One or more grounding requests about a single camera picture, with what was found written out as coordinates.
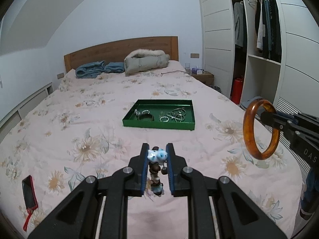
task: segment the red fire extinguisher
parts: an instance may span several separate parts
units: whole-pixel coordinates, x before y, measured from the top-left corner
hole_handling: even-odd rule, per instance
[[[240,103],[243,85],[244,85],[243,77],[235,78],[234,82],[232,83],[231,101],[237,105]]]

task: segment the nightstand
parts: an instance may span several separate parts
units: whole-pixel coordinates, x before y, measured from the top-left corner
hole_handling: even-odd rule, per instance
[[[196,80],[199,80],[203,84],[206,84],[207,86],[210,86],[214,83],[214,75],[209,72],[205,72],[202,74],[191,74],[192,77],[194,77]]]

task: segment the green tray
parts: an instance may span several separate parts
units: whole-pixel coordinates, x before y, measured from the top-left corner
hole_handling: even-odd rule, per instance
[[[186,110],[185,120],[183,122],[175,122],[169,119],[168,122],[160,122],[161,116],[166,116],[176,108],[184,108]],[[154,121],[138,120],[134,111],[139,112],[149,110],[154,116]],[[182,129],[194,130],[195,117],[193,103],[191,100],[138,100],[129,112],[123,118],[123,126],[125,127],[142,127],[142,128],[161,128],[161,129]]]

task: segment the bed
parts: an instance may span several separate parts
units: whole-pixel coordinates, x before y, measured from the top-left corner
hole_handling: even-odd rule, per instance
[[[76,79],[78,66],[91,61],[122,61],[137,48],[164,50],[167,68],[133,76],[103,74]],[[244,111],[224,95],[185,73],[178,62],[177,37],[122,40],[64,56],[67,70],[59,89],[14,127],[0,144],[0,209],[23,237],[88,175],[111,175],[138,155],[142,143],[152,148],[172,142],[176,154],[206,176],[230,177],[290,238],[302,188],[294,157],[280,144],[265,160],[253,159],[243,143]],[[194,131],[123,127],[122,118],[138,99],[191,99]],[[271,134],[255,121],[258,147]],[[21,181],[34,179],[39,208],[28,231]],[[158,197],[147,183],[142,198],[128,205],[128,238],[187,238],[187,200]]]

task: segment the wall socket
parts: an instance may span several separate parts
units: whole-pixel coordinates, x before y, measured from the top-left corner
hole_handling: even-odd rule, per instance
[[[191,53],[190,58],[199,58],[199,54],[197,53]]]
[[[57,75],[57,77],[58,77],[58,79],[63,78],[63,77],[64,77],[64,73],[63,73],[63,72],[62,72],[62,73],[59,73],[59,74]]]

